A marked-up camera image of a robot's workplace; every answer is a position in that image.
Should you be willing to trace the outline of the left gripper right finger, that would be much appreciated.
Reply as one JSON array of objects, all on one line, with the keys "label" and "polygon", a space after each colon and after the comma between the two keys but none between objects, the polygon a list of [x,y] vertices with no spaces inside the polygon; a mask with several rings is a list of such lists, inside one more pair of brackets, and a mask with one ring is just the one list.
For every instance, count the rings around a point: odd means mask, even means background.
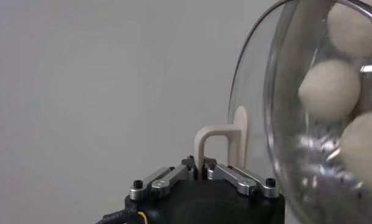
[{"label": "left gripper right finger", "polygon": [[278,198],[278,184],[274,178],[263,178],[254,172],[238,166],[218,164],[215,159],[204,157],[203,178],[206,181],[226,182],[244,196],[261,195],[264,198]]}]

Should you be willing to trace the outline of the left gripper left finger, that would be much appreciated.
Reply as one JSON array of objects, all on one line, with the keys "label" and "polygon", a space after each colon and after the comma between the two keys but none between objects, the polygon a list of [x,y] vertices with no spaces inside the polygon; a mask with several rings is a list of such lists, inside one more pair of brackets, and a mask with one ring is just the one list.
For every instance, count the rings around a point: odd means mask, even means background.
[{"label": "left gripper left finger", "polygon": [[181,180],[194,179],[194,157],[189,155],[177,167],[161,167],[142,180],[135,180],[129,188],[131,200],[145,200],[152,192],[165,197],[171,188]]}]

